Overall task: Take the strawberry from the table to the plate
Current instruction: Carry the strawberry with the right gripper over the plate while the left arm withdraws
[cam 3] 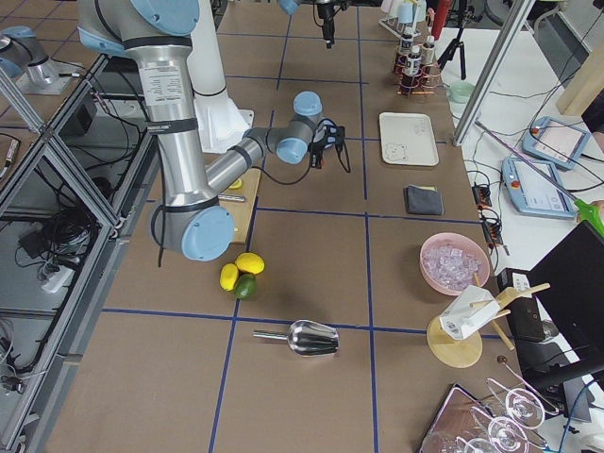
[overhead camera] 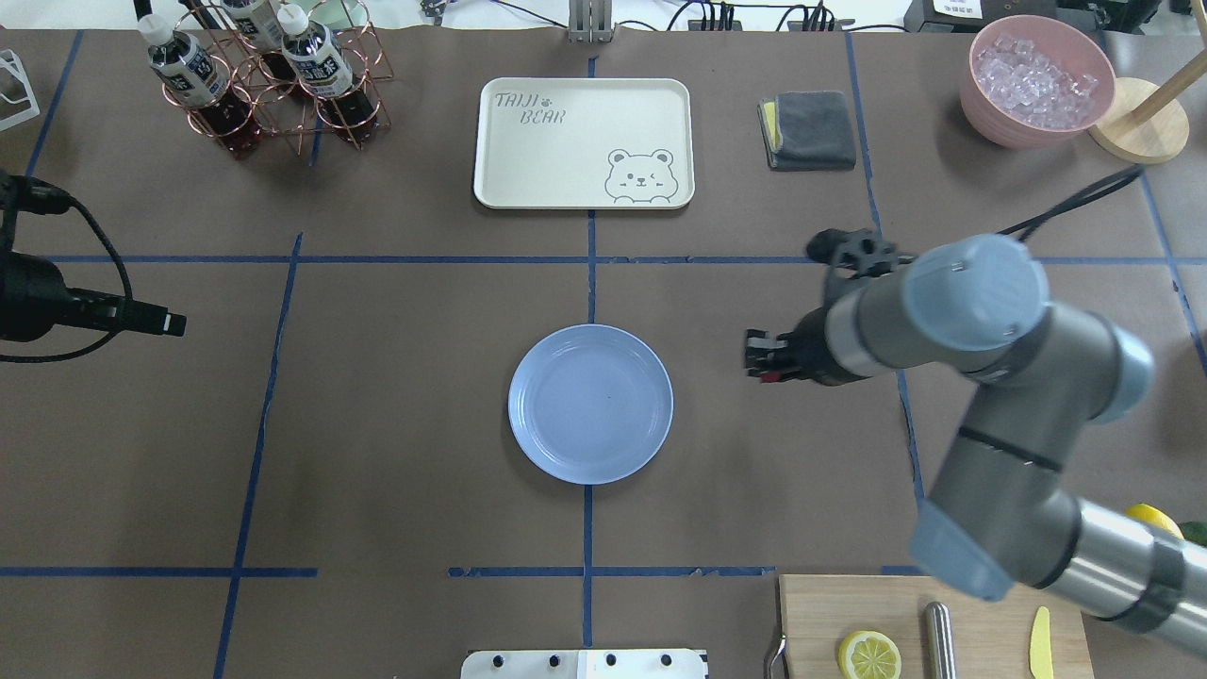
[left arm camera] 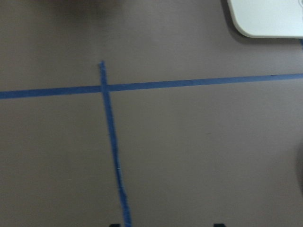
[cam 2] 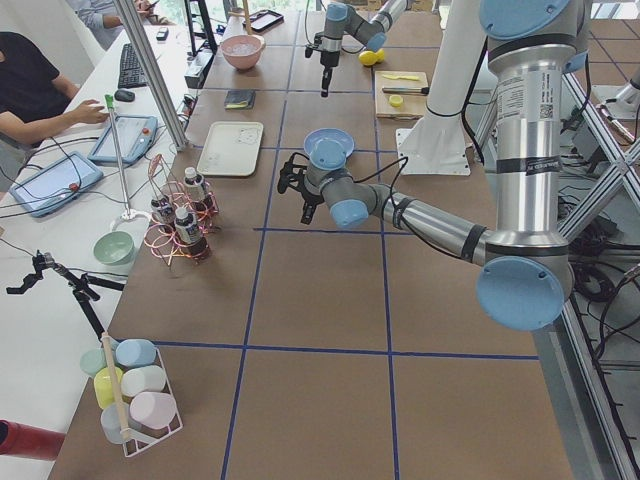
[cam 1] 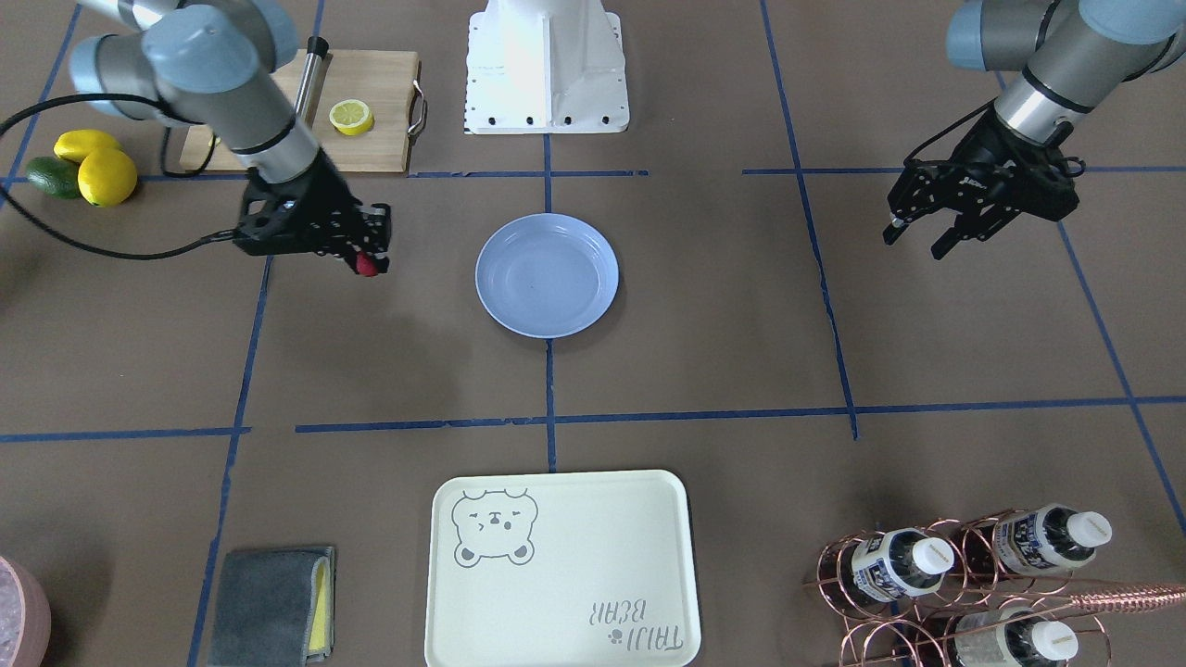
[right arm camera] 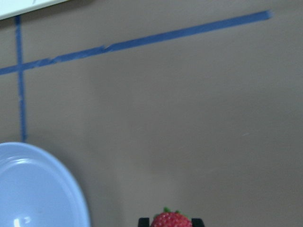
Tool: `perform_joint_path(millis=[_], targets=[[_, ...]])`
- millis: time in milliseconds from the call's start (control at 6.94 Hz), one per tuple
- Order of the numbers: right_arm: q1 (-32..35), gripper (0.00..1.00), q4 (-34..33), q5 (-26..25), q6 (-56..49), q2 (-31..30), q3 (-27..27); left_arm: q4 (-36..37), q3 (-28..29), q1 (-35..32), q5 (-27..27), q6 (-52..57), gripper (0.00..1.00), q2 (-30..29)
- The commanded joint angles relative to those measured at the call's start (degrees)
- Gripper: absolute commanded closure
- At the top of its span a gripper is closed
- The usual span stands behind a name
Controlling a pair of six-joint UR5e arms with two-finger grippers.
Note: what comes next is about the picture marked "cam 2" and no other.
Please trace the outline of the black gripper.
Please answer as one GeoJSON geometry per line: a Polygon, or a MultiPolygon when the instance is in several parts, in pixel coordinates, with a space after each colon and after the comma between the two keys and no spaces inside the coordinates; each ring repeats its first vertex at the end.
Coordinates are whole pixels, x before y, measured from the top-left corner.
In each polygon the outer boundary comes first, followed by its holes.
{"type": "Polygon", "coordinates": [[[310,224],[313,221],[316,206],[322,204],[324,198],[315,187],[309,189],[305,183],[300,184],[299,187],[304,200],[300,222],[310,224]]]}
{"type": "Polygon", "coordinates": [[[332,79],[332,69],[338,66],[340,59],[340,51],[322,50],[320,62],[325,67],[321,79],[321,96],[329,95],[329,88],[332,79]]]}

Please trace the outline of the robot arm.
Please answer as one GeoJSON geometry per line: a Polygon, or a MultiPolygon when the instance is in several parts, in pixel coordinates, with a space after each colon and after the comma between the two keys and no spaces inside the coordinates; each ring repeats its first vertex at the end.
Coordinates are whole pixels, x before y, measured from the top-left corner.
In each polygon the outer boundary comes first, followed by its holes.
{"type": "Polygon", "coordinates": [[[322,139],[308,162],[287,162],[280,190],[304,200],[302,222],[325,204],[337,226],[377,216],[449,256],[479,265],[478,301],[516,330],[554,322],[573,287],[557,228],[561,89],[588,58],[587,1],[455,1],[424,116],[398,143],[404,172],[450,174],[464,165],[462,120],[481,65],[497,78],[497,224],[494,230],[404,195],[356,181],[341,145],[322,139]]]}
{"type": "Polygon", "coordinates": [[[403,12],[410,9],[413,1],[387,1],[374,15],[372,20],[360,16],[354,7],[341,2],[327,5],[324,28],[314,36],[314,42],[306,49],[309,58],[313,51],[320,53],[323,66],[321,80],[321,96],[329,95],[329,87],[333,69],[338,66],[343,36],[350,35],[367,50],[377,52],[386,41],[386,33],[399,19],[403,12]]]}

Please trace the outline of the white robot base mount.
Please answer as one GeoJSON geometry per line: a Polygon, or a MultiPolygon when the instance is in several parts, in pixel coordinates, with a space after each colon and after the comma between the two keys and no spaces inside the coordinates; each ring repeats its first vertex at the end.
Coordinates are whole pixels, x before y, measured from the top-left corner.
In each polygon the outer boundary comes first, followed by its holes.
{"type": "Polygon", "coordinates": [[[485,55],[487,35],[479,12],[478,1],[451,3],[426,111],[398,145],[399,155],[407,159],[406,176],[470,174],[462,117],[485,55]]]}

